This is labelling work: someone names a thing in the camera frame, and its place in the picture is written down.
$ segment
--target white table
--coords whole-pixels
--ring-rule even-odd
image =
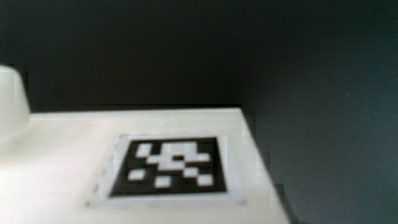
[[[119,136],[199,132],[228,135],[246,203],[87,206]],[[286,224],[240,109],[32,114],[0,144],[0,223]]]

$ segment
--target white cylinder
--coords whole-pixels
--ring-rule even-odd
[[[0,65],[0,142],[24,130],[29,118],[22,77],[16,70]]]

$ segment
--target white square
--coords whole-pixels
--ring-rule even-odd
[[[201,153],[198,155],[198,162],[208,162],[210,161],[210,154],[208,153]]]
[[[157,188],[169,188],[171,187],[171,176],[159,176],[157,177],[155,187]]]
[[[130,181],[143,180],[144,176],[146,176],[146,170],[144,169],[135,169],[128,173],[128,180]]]
[[[160,156],[157,156],[157,155],[150,156],[146,159],[146,163],[159,164],[159,162],[160,162]]]
[[[153,148],[151,143],[143,143],[139,145],[139,150],[137,150],[137,154],[135,154],[137,158],[146,158],[151,155],[151,148]]]
[[[189,177],[198,177],[198,174],[199,174],[199,169],[198,167],[189,167],[185,168],[183,170],[183,177],[189,178]]]
[[[198,185],[207,187],[214,186],[214,175],[210,174],[201,174],[198,177]]]

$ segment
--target dark gray wall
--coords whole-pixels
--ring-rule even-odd
[[[240,105],[308,224],[398,223],[395,1],[0,1],[34,111]]]

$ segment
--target white object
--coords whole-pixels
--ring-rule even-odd
[[[183,177],[185,178],[194,178],[198,177],[198,174],[199,174],[199,170],[196,167],[187,167],[185,170],[183,170]]]
[[[171,176],[159,176],[157,177],[155,187],[157,188],[169,188],[171,187]]]
[[[31,117],[18,72],[0,66],[0,143],[24,130]]]
[[[139,150],[137,150],[137,158],[146,158],[150,155],[151,155],[151,147],[153,147],[153,144],[150,143],[143,143],[139,145]]]
[[[198,185],[199,186],[212,186],[214,185],[214,175],[201,174],[198,177]]]
[[[130,170],[130,173],[128,173],[128,180],[130,181],[143,180],[144,176],[146,176],[146,170],[144,169]]]
[[[240,109],[47,113],[29,116],[22,90],[16,72],[2,67],[2,223],[290,223]],[[201,131],[226,133],[223,144],[231,148],[228,153],[235,154],[233,174],[240,179],[247,203],[187,206],[185,201],[178,206],[176,201],[162,206],[89,207],[103,170],[112,159],[119,158],[119,136],[148,135],[151,138],[162,133],[167,136],[167,133]],[[9,149],[6,146],[13,141],[18,144]],[[160,186],[167,186],[167,181],[160,182]],[[210,178],[203,178],[203,184],[210,183]]]

